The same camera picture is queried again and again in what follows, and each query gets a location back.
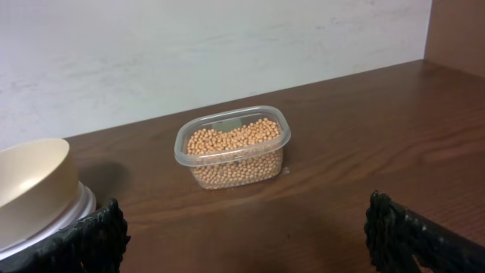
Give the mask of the cream bowl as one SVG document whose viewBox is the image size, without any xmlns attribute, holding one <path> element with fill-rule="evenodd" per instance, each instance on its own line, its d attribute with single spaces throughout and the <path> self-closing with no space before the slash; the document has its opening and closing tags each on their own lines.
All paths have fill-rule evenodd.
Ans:
<svg viewBox="0 0 485 273">
<path fill-rule="evenodd" d="M 79 178 L 63 139 L 43 139 L 1 151 L 1 249 L 50 225 L 74 202 Z"/>
</svg>

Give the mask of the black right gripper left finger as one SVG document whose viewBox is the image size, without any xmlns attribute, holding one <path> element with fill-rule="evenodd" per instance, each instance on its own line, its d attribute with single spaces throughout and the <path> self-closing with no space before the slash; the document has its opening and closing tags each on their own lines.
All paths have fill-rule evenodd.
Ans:
<svg viewBox="0 0 485 273">
<path fill-rule="evenodd" d="M 1 273 L 117 273 L 130 236 L 116 199 L 1 260 Z"/>
</svg>

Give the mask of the soybeans in container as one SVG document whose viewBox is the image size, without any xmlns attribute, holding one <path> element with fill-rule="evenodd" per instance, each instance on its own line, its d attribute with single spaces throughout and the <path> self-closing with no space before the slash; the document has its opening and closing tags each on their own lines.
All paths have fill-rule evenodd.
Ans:
<svg viewBox="0 0 485 273">
<path fill-rule="evenodd" d="M 289 128 L 275 117 L 237 122 L 227 131 L 203 127 L 183 144 L 177 161 L 206 190 L 244 186 L 281 172 L 290 136 Z"/>
</svg>

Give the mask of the clear plastic container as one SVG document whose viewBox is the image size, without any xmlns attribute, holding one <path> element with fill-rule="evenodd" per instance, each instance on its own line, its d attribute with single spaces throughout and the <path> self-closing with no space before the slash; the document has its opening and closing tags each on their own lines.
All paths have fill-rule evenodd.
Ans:
<svg viewBox="0 0 485 273">
<path fill-rule="evenodd" d="M 206 190 L 240 187 L 277 176 L 291 130 L 283 113 L 260 105 L 196 118 L 182 126 L 174 158 Z"/>
</svg>

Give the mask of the white digital kitchen scale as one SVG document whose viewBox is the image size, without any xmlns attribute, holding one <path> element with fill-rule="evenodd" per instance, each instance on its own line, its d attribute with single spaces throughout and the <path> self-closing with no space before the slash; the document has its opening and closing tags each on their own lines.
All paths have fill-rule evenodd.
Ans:
<svg viewBox="0 0 485 273">
<path fill-rule="evenodd" d="M 66 228 L 77 220 L 93 213 L 96 208 L 96 198 L 94 193 L 81 182 L 78 183 L 78 195 L 75 201 L 69 205 L 59 217 L 51 224 L 33 236 L 19 242 L 16 245 L 1 250 L 1 260 L 4 260 L 22 250 L 38 243 L 41 240 L 53 235 L 54 233 Z"/>
</svg>

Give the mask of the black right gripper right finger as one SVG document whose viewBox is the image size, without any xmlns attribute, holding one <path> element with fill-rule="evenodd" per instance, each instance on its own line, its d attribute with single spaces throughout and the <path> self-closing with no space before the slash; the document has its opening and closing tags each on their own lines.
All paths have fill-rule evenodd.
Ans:
<svg viewBox="0 0 485 273">
<path fill-rule="evenodd" d="M 484 273 L 484 247 L 374 191 L 364 225 L 378 272 Z"/>
</svg>

